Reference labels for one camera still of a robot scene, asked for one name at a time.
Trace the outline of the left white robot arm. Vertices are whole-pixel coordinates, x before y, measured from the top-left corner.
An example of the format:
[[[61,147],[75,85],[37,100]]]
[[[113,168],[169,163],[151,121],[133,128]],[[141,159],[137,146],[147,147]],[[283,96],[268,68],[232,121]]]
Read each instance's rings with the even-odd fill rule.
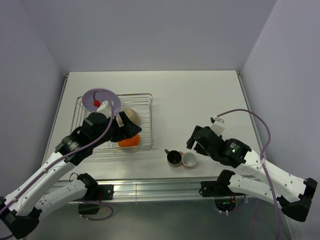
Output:
[[[105,142],[117,143],[142,131],[121,111],[123,125],[113,117],[93,112],[82,125],[64,137],[49,159],[20,187],[0,199],[0,219],[17,239],[29,235],[40,220],[74,200],[91,200],[98,196],[97,181],[88,173],[60,189],[47,191],[66,173],[93,154]]]

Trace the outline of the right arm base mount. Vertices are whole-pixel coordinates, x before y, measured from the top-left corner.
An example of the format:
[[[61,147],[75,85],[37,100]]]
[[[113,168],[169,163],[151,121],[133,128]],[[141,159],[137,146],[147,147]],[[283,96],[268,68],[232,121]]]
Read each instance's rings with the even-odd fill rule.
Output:
[[[203,198],[213,198],[219,214],[229,215],[241,208],[247,201],[243,193],[232,192],[226,185],[217,181],[202,181],[198,193]]]

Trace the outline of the orange bowl white inside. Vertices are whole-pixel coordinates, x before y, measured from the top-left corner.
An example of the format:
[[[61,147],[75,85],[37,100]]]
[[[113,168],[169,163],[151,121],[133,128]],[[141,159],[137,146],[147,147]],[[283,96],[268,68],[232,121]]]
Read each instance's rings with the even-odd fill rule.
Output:
[[[137,147],[141,142],[141,138],[139,134],[136,134],[135,136],[131,138],[124,139],[122,141],[119,141],[117,145],[120,148],[127,148],[127,147]]]

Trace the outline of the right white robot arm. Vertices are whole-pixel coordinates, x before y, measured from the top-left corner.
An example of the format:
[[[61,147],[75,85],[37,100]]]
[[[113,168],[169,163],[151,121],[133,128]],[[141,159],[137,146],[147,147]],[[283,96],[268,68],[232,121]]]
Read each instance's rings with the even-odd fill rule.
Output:
[[[186,147],[230,167],[222,170],[213,183],[202,183],[203,197],[249,195],[274,204],[295,221],[306,221],[318,185],[313,178],[290,174],[260,158],[240,140],[224,140],[208,126],[196,126]]]

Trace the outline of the purple plate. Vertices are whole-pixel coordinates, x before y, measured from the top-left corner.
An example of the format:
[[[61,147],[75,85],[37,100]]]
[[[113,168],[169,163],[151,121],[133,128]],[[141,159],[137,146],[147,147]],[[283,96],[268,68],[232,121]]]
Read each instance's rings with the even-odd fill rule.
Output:
[[[116,115],[121,110],[120,98],[111,90],[106,88],[93,88],[85,92],[82,96],[82,105],[90,113],[96,112],[103,102],[109,105],[108,100],[112,103],[113,113]]]

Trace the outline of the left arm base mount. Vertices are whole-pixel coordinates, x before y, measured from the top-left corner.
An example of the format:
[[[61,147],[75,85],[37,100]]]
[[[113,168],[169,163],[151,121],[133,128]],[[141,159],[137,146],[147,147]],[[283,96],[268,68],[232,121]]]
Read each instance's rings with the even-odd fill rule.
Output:
[[[113,184],[98,184],[90,187],[85,195],[79,198],[78,213],[82,216],[96,215],[102,208],[103,201],[111,201],[114,195]]]

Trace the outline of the pink mug white inside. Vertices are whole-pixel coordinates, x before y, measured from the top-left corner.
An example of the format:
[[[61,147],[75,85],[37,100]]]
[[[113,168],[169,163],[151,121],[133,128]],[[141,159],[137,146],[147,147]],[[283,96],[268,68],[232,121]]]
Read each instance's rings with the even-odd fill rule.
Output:
[[[196,166],[197,158],[193,153],[183,153],[182,151],[180,151],[179,154],[181,156],[181,164],[185,169],[190,170]]]

